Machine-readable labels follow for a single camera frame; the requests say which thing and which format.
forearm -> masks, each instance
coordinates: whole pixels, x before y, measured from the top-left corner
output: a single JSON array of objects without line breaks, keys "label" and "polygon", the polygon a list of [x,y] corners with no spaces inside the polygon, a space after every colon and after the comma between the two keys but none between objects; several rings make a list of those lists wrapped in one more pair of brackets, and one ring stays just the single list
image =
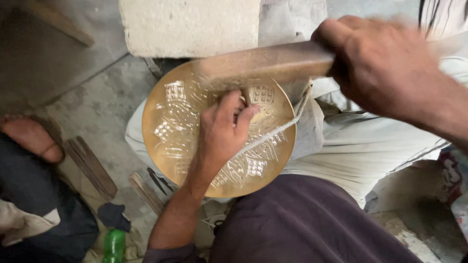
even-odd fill
[{"label": "forearm", "polygon": [[214,172],[202,167],[197,158],[194,159],[187,180],[173,195],[154,225],[148,248],[177,248],[193,242],[198,210],[211,182],[204,178]]},{"label": "forearm", "polygon": [[418,117],[404,121],[439,135],[468,153],[468,89],[448,76],[434,85],[444,87],[437,100],[428,102]]}]

foot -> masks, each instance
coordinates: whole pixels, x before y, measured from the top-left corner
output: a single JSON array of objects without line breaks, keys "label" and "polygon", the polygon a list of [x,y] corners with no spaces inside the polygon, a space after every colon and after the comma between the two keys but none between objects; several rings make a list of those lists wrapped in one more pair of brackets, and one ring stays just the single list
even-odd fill
[{"label": "foot", "polygon": [[63,160],[62,151],[44,127],[29,117],[6,114],[0,119],[0,130],[21,147],[48,163]]}]

rope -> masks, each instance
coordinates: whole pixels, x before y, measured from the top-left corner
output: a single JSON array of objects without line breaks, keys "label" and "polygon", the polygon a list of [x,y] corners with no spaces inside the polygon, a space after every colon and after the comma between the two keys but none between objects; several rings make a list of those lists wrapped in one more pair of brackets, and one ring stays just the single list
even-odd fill
[{"label": "rope", "polygon": [[273,138],[275,135],[277,135],[279,132],[282,132],[284,130],[286,130],[287,128],[289,128],[291,125],[293,125],[294,123],[296,123],[297,121],[299,121],[301,115],[302,115],[302,112],[304,111],[304,108],[306,106],[306,103],[307,103],[307,99],[309,98],[310,96],[310,92],[312,91],[312,85],[308,84],[307,87],[304,89],[304,92],[302,93],[302,97],[299,101],[299,110],[296,114],[296,117],[294,117],[292,120],[290,120],[289,122],[281,125],[281,126],[278,126],[276,127],[275,129],[273,129],[271,132],[263,135],[261,138],[253,141],[252,143],[246,145],[244,148],[242,148],[234,157],[237,157],[251,149],[253,149],[254,147],[256,147],[257,145]]}]

brass plate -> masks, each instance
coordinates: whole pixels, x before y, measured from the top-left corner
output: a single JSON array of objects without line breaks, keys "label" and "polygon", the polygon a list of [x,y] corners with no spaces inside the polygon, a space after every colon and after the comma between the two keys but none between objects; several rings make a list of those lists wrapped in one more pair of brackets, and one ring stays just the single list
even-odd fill
[{"label": "brass plate", "polygon": [[[146,149],[156,166],[180,185],[197,148],[199,114],[222,93],[202,90],[192,80],[192,63],[167,73],[148,96],[142,129]],[[284,91],[273,80],[250,89],[253,103],[261,110],[249,127],[249,141],[294,118]],[[209,197],[238,197],[261,189],[278,176],[293,152],[296,125],[275,138],[233,158],[208,189]]]}]

hand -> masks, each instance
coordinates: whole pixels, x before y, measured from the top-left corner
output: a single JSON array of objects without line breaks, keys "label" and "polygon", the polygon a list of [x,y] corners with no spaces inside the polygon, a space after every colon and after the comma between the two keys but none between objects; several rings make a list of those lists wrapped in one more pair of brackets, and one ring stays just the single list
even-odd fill
[{"label": "hand", "polygon": [[421,33],[397,23],[355,16],[325,20],[312,40],[328,45],[345,67],[335,63],[330,71],[342,93],[380,116],[421,118],[444,97],[444,84],[453,82],[438,70]]},{"label": "hand", "polygon": [[212,171],[211,180],[242,149],[250,120],[260,111],[258,104],[246,107],[240,96],[240,90],[233,90],[200,115],[197,157],[205,170]]}]

